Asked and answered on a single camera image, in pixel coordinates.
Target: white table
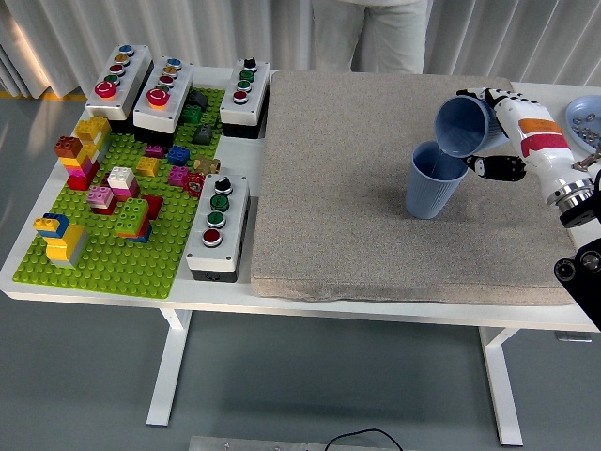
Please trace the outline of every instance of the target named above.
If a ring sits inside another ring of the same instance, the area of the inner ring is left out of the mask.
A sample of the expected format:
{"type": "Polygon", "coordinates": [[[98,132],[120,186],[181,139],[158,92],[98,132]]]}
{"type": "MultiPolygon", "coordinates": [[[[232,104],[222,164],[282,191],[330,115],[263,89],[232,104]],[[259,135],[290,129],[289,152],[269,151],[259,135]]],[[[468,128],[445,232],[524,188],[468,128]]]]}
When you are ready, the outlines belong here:
{"type": "MultiPolygon", "coordinates": [[[[228,69],[196,68],[193,84],[224,89],[230,75],[231,70],[228,69]]],[[[601,95],[600,87],[533,84],[514,84],[514,86],[527,97],[543,103],[564,129],[567,125],[563,113],[571,100],[584,95],[601,95]]],[[[567,139],[577,157],[583,158],[585,153],[571,141],[569,136],[567,139]]],[[[62,164],[57,162],[38,201],[31,210],[23,230],[15,241],[6,264],[0,271],[0,289],[9,297],[18,300],[160,309],[170,327],[146,420],[152,426],[167,426],[169,422],[177,388],[177,376],[186,344],[190,318],[194,310],[477,326],[480,330],[501,444],[522,445],[502,343],[519,329],[598,332],[582,310],[576,304],[545,307],[356,301],[307,303],[256,296],[250,285],[250,256],[253,246],[256,204],[261,190],[263,149],[262,139],[243,140],[222,137],[216,154],[216,158],[222,161],[222,174],[243,174],[248,177],[250,182],[252,208],[249,213],[240,276],[237,283],[195,281],[185,259],[180,262],[174,285],[168,298],[164,300],[13,282],[12,275],[36,235],[31,224],[35,218],[50,209],[66,181],[67,172],[62,164]],[[192,295],[192,293],[200,291],[198,290],[199,284],[202,285],[202,297],[192,295]]],[[[600,237],[601,225],[595,221],[572,232],[575,242],[580,246],[600,237]]]]}

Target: blue plastic cup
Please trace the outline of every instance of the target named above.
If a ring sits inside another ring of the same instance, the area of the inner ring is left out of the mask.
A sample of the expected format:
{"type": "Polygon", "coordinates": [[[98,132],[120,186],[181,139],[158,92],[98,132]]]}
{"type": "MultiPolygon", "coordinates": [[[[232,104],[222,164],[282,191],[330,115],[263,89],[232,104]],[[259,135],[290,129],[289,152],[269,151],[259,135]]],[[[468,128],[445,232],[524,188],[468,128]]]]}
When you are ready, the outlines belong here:
{"type": "Polygon", "coordinates": [[[436,141],[421,143],[411,155],[405,208],[416,218],[434,218],[467,173],[466,164],[442,152],[436,141]]]}
{"type": "Polygon", "coordinates": [[[495,111],[486,102],[470,96],[453,97],[440,107],[434,120],[434,134],[440,149],[457,158],[509,141],[495,111]]]}

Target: white pants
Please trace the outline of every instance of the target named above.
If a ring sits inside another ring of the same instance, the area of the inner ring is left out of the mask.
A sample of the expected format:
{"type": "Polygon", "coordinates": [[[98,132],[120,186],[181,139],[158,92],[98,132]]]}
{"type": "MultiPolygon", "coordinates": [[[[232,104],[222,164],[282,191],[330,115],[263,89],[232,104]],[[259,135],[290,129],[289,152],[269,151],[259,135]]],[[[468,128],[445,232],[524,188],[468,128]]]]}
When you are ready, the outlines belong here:
{"type": "Polygon", "coordinates": [[[424,70],[427,0],[397,7],[364,7],[313,0],[317,70],[350,71],[365,21],[371,21],[382,72],[424,70]]]}

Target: plate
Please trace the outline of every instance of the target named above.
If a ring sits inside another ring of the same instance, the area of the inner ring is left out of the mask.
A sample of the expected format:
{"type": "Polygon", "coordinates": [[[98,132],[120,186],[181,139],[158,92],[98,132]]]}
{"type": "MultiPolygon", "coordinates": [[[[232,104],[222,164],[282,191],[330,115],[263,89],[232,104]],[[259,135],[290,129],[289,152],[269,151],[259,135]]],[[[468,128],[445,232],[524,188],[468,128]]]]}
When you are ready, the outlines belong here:
{"type": "Polygon", "coordinates": [[[585,96],[573,100],[565,110],[567,132],[588,153],[595,153],[594,146],[601,144],[601,96],[585,96]],[[587,141],[587,136],[596,138],[587,141]]]}

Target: gray felt mat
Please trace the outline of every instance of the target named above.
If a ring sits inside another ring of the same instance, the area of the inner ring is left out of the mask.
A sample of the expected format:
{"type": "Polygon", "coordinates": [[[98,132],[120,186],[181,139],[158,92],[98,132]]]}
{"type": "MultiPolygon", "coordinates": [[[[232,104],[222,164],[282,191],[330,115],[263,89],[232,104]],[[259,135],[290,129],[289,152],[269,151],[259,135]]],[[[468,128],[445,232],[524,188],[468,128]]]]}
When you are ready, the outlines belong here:
{"type": "Polygon", "coordinates": [[[275,73],[256,292],[307,301],[573,302],[553,265],[574,246],[535,175],[507,183],[469,172],[436,219],[405,211],[411,151],[434,139],[444,101],[474,86],[511,89],[501,78],[275,73]]]}

